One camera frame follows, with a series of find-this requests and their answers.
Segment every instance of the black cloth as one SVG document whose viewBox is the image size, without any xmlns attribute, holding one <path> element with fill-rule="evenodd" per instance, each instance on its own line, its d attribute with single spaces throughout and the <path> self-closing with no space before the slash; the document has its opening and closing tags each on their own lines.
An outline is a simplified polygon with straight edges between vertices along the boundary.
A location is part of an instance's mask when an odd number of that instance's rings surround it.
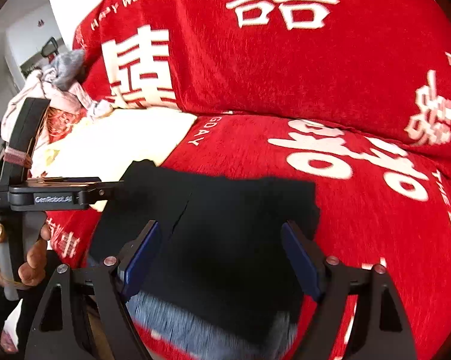
<svg viewBox="0 0 451 360">
<path fill-rule="evenodd" d="M 9 359 L 22 359 L 25 355 L 25 348 L 27 340 L 29 339 L 30 327 L 35 317 L 35 312 L 39 306 L 45 288 L 52 277 L 56 267 L 61 264 L 57 253 L 53 250 L 47 251 L 47 265 L 45 267 L 45 279 L 36 287 L 30 288 L 27 291 L 20 291 L 22 300 L 22 311 L 17 321 L 17 336 L 19 353 L 16 355 L 9 355 Z M 10 313 L 17 306 L 18 301 L 9 301 L 5 298 L 4 289 L 0 287 L 0 335 L 4 328 L 4 322 Z"/>
<path fill-rule="evenodd" d="M 164 242 L 143 290 L 251 343 L 261 344 L 279 311 L 297 322 L 303 294 L 280 229 L 294 220 L 313 239 L 313 183 L 230 180 L 133 163 L 108 202 L 90 257 L 117 255 L 147 221 Z"/>
</svg>

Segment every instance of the pink fabric strap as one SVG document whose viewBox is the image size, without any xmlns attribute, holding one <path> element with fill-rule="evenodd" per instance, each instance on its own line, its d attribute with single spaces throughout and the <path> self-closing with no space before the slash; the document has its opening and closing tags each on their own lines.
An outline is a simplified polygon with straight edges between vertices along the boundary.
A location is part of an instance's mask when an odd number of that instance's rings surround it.
<svg viewBox="0 0 451 360">
<path fill-rule="evenodd" d="M 32 159 L 26 152 L 11 148 L 8 146 L 5 149 L 4 161 L 11 164 L 23 166 L 25 169 L 32 168 Z"/>
</svg>

